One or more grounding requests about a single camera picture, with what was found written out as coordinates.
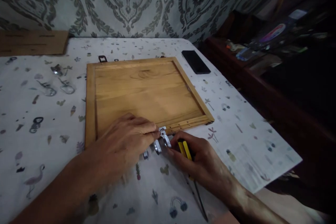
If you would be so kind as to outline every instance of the wooden board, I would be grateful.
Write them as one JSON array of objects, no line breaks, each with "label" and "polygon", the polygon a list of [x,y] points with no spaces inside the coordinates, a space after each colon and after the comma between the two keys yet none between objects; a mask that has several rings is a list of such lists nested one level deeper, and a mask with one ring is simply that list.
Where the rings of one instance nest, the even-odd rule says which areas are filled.
[{"label": "wooden board", "polygon": [[0,56],[64,54],[68,31],[0,31]]},{"label": "wooden board", "polygon": [[214,121],[175,57],[88,64],[85,148],[127,112],[167,134]]}]

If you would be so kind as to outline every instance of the smartphone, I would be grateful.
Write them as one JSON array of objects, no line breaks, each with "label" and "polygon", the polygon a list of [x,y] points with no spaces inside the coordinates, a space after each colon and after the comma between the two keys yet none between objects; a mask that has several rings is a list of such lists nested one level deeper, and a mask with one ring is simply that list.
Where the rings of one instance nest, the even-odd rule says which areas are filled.
[{"label": "smartphone", "polygon": [[211,73],[210,69],[204,64],[195,51],[182,51],[182,55],[187,60],[195,74]]}]

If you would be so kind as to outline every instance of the flamingo print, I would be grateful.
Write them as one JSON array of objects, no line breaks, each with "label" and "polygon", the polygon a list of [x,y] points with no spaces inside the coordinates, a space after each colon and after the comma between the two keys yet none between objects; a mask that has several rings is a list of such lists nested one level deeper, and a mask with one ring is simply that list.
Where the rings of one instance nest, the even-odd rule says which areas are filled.
[{"label": "flamingo print", "polygon": [[26,180],[24,182],[25,185],[29,186],[29,192],[26,196],[26,198],[28,198],[30,200],[30,193],[34,190],[35,188],[35,184],[37,184],[38,182],[40,182],[40,180],[42,179],[43,173],[42,170],[44,169],[44,164],[40,165],[40,174],[37,177],[31,177],[30,179]]}]

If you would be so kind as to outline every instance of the white tablecloth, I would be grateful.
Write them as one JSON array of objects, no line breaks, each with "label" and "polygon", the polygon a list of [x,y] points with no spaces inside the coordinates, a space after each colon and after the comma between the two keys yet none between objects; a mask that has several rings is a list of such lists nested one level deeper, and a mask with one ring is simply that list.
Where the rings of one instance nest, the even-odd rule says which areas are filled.
[{"label": "white tablecloth", "polygon": [[[195,50],[211,73],[196,75],[182,57],[183,50]],[[9,62],[10,57],[0,57],[0,223],[12,220],[83,150],[86,64],[98,62],[98,55],[109,62],[177,57],[215,118],[213,124],[187,132],[207,139],[251,192],[302,160],[189,41],[73,38],[64,56],[18,56]],[[56,64],[66,73],[62,80],[76,88],[74,94],[60,90],[61,83],[50,70]],[[50,83],[57,94],[43,95],[36,80]],[[31,133],[36,117],[43,121]],[[148,160],[140,157],[138,168],[134,166],[122,181],[91,197],[86,211],[92,216],[86,223],[205,223],[184,175],[165,153],[158,156],[148,150]],[[202,188],[201,195],[210,219],[224,211]]]}]

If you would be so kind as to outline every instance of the patterned wall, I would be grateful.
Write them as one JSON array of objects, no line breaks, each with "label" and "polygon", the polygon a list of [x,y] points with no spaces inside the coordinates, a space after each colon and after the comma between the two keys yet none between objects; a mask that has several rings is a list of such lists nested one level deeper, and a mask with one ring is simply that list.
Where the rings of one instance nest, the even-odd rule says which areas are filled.
[{"label": "patterned wall", "polygon": [[69,29],[78,37],[182,37],[197,43],[232,9],[263,0],[0,0],[0,27]]}]

